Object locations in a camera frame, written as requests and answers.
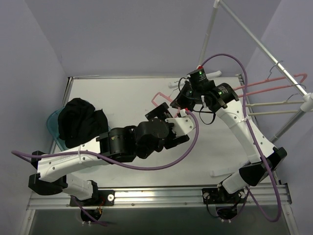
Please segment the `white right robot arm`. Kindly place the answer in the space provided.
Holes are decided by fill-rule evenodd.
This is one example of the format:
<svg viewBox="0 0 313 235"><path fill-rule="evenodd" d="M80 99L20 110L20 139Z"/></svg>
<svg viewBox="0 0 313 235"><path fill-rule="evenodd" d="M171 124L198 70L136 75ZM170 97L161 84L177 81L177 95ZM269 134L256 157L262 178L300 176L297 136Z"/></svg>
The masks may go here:
<svg viewBox="0 0 313 235"><path fill-rule="evenodd" d="M247 118L242 101L229 84L216 85L213 80L207 79L202 67L190 72L186 79L171 107L189 111L195 105L208 108L227 125L247 155L248 162L224 179L217 190L218 198L228 202L239 190L256 186L271 175L287 152L266 139Z"/></svg>

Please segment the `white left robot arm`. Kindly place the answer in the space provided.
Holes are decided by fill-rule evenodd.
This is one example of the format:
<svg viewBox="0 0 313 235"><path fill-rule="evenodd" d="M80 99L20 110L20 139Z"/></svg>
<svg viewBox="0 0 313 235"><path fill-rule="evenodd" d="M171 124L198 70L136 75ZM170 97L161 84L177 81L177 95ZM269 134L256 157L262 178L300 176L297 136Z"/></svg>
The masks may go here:
<svg viewBox="0 0 313 235"><path fill-rule="evenodd" d="M108 165L103 156L120 163L131 163L136 157L146 159L154 152L189 141L188 133L194 129L185 111L172 117L165 103L146 114L146 118L137 126L113 128L85 144L60 152L59 156L39 154L39 160L31 161L37 173L29 177L29 188L39 195L64 192L94 205L99 198L97 183L83 180L74 172Z"/></svg>

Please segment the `black pleated skirt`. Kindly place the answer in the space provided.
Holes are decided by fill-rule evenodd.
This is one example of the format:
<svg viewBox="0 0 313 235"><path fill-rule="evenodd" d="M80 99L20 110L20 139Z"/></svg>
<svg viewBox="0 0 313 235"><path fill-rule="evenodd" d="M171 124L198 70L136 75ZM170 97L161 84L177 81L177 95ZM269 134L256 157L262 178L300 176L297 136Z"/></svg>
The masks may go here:
<svg viewBox="0 0 313 235"><path fill-rule="evenodd" d="M109 131L108 119L103 110L89 102L74 98L58 115L59 138L66 148L74 148Z"/></svg>

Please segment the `pink hanger with black skirt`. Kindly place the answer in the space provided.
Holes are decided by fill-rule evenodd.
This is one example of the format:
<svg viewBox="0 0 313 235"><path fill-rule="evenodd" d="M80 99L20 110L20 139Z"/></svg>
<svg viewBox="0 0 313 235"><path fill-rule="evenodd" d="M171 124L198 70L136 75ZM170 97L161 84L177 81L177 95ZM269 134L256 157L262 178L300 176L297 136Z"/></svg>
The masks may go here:
<svg viewBox="0 0 313 235"><path fill-rule="evenodd" d="M171 93L170 93L169 95L166 95L166 94L164 94L164 93L162 93L162 92L157 92L157 93L153 96L153 98L152 98L152 100L151 100L151 103L152 103L155 107L157 107L157 106L159 105L159 104L157 103L157 99L158 99L158 98L161 98L163 102L166 102L167 105L169 105L169 104L173 101L173 99L171 98L172 94L174 93L174 91L177 91L178 88L180 88L180 85L179 85L178 83L179 83L178 80L175 81L175 82L169 82L169 83L168 83L168 88L171 90Z"/></svg>

